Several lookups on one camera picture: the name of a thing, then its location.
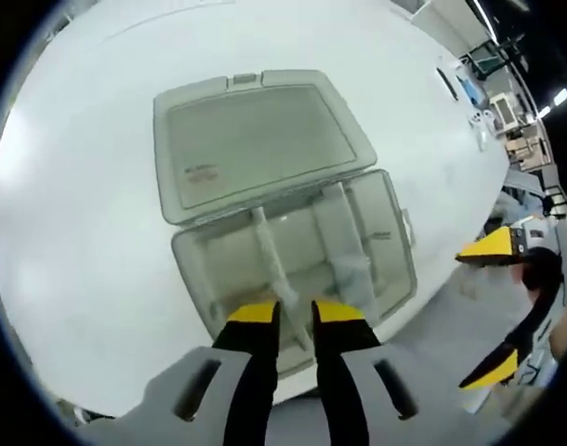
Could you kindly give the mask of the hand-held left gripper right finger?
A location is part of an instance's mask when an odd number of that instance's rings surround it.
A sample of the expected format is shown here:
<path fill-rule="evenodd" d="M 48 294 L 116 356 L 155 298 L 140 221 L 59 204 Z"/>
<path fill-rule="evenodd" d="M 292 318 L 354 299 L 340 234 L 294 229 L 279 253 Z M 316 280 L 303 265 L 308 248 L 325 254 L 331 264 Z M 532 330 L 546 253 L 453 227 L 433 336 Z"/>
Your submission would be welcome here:
<path fill-rule="evenodd" d="M 493 444 L 493 422 L 465 411 L 431 362 L 380 343 L 358 309 L 314 300 L 311 313 L 332 444 Z"/>

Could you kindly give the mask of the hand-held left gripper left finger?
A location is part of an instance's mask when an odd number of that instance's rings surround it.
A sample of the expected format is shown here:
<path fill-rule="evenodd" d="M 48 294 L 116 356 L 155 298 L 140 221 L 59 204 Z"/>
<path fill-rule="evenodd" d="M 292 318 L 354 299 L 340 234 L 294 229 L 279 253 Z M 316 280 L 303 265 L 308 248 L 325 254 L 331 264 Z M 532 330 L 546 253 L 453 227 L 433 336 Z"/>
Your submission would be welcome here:
<path fill-rule="evenodd" d="M 262 445 L 277 387 L 278 301 L 244 305 L 210 347 L 155 376 L 142 401 L 85 427 L 88 445 Z"/>

